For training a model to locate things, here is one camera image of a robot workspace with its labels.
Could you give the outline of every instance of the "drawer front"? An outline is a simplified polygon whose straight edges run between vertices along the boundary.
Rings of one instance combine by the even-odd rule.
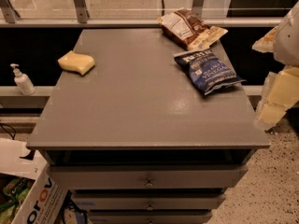
[[[231,188],[246,165],[200,167],[51,167],[51,177],[65,189]]]
[[[217,209],[225,200],[220,195],[161,195],[160,197],[138,194],[90,195],[73,194],[72,200],[83,210],[175,210]]]
[[[88,213],[93,224],[200,224],[207,223],[210,212],[93,212]]]

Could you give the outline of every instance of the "cardboard box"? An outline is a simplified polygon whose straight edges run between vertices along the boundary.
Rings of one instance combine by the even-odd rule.
[[[50,178],[50,166],[38,151],[32,160],[20,158],[30,153],[25,145],[25,142],[0,138],[0,174],[35,180],[12,224],[53,224],[67,190],[60,189]]]

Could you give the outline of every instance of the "sponge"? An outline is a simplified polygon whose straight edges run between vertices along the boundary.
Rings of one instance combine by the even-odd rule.
[[[84,76],[90,69],[94,67],[94,59],[91,56],[76,54],[70,50],[58,60],[58,64],[64,70],[75,71]]]

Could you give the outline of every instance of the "white pump dispenser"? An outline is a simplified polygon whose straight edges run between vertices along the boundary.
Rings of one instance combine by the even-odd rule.
[[[15,82],[23,95],[33,94],[36,91],[36,87],[30,78],[17,68],[19,66],[18,64],[13,63],[10,66],[13,68],[13,73],[15,74]]]

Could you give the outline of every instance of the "gray cabinet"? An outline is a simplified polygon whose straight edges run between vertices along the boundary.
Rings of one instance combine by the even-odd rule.
[[[95,224],[207,223],[269,147],[242,86],[203,96],[160,29],[84,30],[75,52],[96,66],[62,73],[28,143],[51,177]]]

